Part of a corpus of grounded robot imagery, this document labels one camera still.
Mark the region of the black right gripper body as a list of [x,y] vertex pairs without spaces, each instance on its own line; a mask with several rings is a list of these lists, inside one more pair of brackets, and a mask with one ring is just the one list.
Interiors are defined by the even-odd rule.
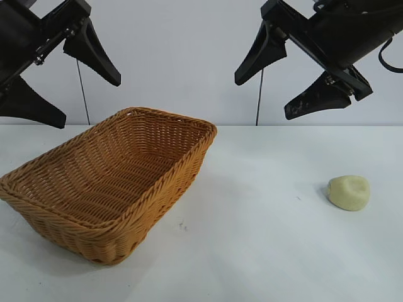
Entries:
[[287,56],[291,40],[324,72],[298,99],[324,92],[326,101],[371,95],[369,82],[354,64],[402,31],[402,1],[317,1],[304,17],[285,1],[261,7],[266,37],[263,67]]

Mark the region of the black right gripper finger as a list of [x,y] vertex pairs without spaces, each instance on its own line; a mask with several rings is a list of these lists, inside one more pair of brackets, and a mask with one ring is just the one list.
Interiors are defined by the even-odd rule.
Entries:
[[305,91],[284,107],[285,118],[293,120],[318,111],[344,109],[351,105],[349,94],[340,90],[333,78],[324,71]]
[[258,34],[245,59],[234,74],[235,84],[246,83],[260,70],[287,56],[287,35],[271,23],[261,23]]

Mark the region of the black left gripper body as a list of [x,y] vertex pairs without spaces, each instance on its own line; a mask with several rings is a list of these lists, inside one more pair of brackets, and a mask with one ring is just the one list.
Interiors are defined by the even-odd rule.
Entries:
[[31,64],[41,65],[63,41],[67,53],[90,66],[91,44],[80,46],[90,24],[91,6],[86,1],[62,1],[43,18],[29,9],[31,1],[1,1],[1,91]]

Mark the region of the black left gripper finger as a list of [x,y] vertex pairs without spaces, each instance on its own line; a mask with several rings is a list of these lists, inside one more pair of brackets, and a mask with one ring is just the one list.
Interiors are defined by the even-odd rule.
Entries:
[[63,47],[64,53],[90,67],[110,84],[118,87],[121,74],[113,65],[102,47],[90,18],[82,21],[76,34],[67,38]]
[[1,117],[36,121],[55,128],[64,128],[66,115],[39,94],[20,76],[1,87]]

